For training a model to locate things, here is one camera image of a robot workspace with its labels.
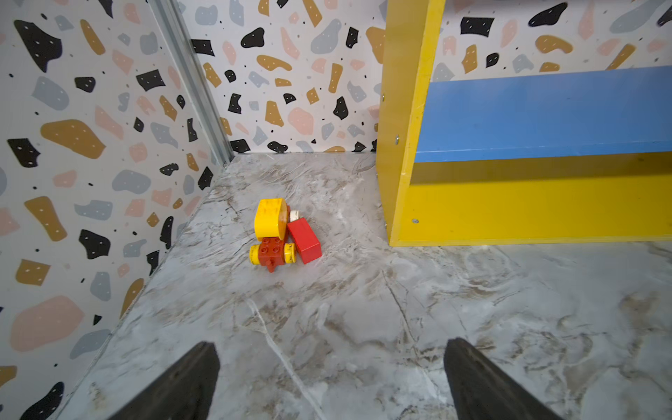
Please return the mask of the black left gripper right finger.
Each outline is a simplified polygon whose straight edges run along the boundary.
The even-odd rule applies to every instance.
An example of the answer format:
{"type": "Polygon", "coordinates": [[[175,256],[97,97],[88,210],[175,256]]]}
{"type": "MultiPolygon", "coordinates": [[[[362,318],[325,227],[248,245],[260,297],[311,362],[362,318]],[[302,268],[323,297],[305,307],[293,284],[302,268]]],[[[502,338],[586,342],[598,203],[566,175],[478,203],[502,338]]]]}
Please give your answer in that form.
{"type": "Polygon", "coordinates": [[[559,418],[462,338],[447,341],[444,371],[459,420],[559,418]]]}

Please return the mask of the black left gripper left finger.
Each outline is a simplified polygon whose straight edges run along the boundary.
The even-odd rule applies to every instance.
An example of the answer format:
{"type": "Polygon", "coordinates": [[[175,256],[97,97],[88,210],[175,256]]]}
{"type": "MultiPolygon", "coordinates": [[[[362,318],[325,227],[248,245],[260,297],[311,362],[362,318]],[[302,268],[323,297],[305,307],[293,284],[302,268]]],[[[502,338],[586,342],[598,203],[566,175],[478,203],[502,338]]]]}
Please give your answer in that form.
{"type": "Polygon", "coordinates": [[[219,370],[215,344],[201,341],[112,418],[206,419],[219,370]]]}

